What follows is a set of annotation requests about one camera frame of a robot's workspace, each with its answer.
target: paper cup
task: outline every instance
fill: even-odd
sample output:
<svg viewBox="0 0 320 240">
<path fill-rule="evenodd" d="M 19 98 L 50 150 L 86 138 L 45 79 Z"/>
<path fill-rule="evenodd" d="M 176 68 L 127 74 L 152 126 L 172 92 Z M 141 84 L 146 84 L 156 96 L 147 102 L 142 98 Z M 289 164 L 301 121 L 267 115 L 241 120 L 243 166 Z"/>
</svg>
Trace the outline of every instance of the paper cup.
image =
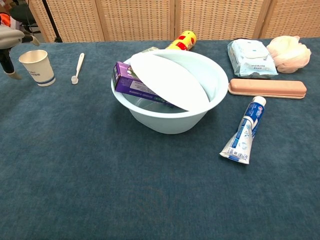
<svg viewBox="0 0 320 240">
<path fill-rule="evenodd" d="M 54 71 L 52 70 L 48 53 L 46 51 L 27 51 L 19 57 L 19 62 L 23 64 L 32 76 L 33 80 L 40 87 L 49 86 L 56 81 Z"/>
</svg>

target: purple box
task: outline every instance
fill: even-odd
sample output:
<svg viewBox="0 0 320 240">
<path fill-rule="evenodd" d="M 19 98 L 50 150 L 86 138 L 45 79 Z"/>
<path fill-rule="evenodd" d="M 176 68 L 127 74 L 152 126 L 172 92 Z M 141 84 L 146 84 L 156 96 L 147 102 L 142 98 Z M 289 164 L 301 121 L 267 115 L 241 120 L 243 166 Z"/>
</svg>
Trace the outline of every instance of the purple box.
<svg viewBox="0 0 320 240">
<path fill-rule="evenodd" d="M 150 90 L 134 73 L 131 66 L 117 61 L 112 74 L 115 91 L 174 106 Z"/>
</svg>

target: yellow cylindrical container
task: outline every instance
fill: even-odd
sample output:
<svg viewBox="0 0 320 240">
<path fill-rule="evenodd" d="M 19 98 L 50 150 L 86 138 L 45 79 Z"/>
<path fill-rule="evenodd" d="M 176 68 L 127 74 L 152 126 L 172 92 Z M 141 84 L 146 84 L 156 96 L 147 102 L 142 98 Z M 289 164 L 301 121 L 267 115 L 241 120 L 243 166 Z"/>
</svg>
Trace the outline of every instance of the yellow cylindrical container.
<svg viewBox="0 0 320 240">
<path fill-rule="evenodd" d="M 197 38 L 194 32 L 184 31 L 166 49 L 190 50 L 196 44 Z"/>
</svg>

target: woven panel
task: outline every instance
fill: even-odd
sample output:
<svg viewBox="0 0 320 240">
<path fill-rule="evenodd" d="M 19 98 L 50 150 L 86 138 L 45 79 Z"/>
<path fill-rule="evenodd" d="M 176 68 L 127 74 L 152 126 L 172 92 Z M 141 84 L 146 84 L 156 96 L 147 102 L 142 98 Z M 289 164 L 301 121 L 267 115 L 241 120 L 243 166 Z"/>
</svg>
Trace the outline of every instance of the woven panel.
<svg viewBox="0 0 320 240">
<path fill-rule="evenodd" d="M 42 0 L 30 0 L 29 7 L 44 40 L 46 42 L 53 43 L 55 41 L 56 34 L 54 29 L 52 28 L 50 19 Z"/>
<path fill-rule="evenodd" d="M 264 28 L 262 38 L 320 37 L 320 0 L 278 0 Z"/>
<path fill-rule="evenodd" d="M 63 42 L 105 40 L 95 0 L 49 0 L 47 3 Z"/>
<path fill-rule="evenodd" d="M 264 0 L 177 0 L 176 35 L 199 40 L 252 38 Z"/>
<path fill-rule="evenodd" d="M 172 40 L 174 0 L 97 0 L 105 39 Z"/>
</svg>

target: white toothpaste tube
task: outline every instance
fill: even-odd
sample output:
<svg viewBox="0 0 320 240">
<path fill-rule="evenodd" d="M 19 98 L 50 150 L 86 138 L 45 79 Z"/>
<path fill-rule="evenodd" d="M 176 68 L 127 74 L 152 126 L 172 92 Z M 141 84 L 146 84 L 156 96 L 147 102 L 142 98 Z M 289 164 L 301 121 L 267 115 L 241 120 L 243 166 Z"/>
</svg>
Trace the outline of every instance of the white toothpaste tube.
<svg viewBox="0 0 320 240">
<path fill-rule="evenodd" d="M 266 99 L 255 96 L 242 117 L 238 131 L 225 145 L 220 155 L 230 160 L 249 164 L 252 142 L 262 118 Z"/>
</svg>

